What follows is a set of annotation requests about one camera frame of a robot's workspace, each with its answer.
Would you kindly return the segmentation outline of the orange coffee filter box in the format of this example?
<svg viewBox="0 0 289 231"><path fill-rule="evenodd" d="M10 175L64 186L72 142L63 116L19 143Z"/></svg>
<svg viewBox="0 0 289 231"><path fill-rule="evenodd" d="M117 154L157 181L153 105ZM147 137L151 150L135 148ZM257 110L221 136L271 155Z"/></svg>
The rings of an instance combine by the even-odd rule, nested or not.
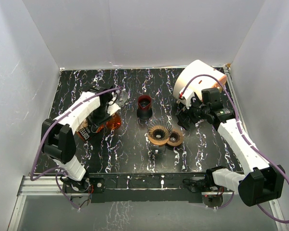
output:
<svg viewBox="0 0 289 231"><path fill-rule="evenodd" d="M96 125L93 124L89 119L85 119L76 129L76 132L83 141L89 141L104 127L104 124Z"/></svg>

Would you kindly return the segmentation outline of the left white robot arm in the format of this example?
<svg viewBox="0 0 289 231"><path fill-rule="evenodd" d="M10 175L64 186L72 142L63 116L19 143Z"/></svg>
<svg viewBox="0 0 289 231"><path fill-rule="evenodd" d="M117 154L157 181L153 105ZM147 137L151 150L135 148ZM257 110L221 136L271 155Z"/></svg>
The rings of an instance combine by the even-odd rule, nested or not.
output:
<svg viewBox="0 0 289 231"><path fill-rule="evenodd" d="M60 167L65 175L61 181L75 191L90 186L89 173L76 157L75 134L88 140L102 130L120 109L117 96L113 86L92 85L65 112L42 124L40 150Z"/></svg>

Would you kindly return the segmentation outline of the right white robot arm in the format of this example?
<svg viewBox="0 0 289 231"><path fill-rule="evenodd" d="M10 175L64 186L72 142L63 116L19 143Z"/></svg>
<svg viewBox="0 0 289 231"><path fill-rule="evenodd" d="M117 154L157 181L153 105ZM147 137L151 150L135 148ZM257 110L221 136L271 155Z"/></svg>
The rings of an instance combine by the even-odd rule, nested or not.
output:
<svg viewBox="0 0 289 231"><path fill-rule="evenodd" d="M189 128L190 122L206 120L226 140L243 169L243 174L232 172L225 167L207 170L205 185L211 191L221 186L238 194L247 206L254 206L281 196L284 178L283 168L274 167L251 147L247 135L239 131L235 112L224 107L217 88L202 90L202 98L191 89L182 88L175 97L184 107L178 113L179 125Z"/></svg>

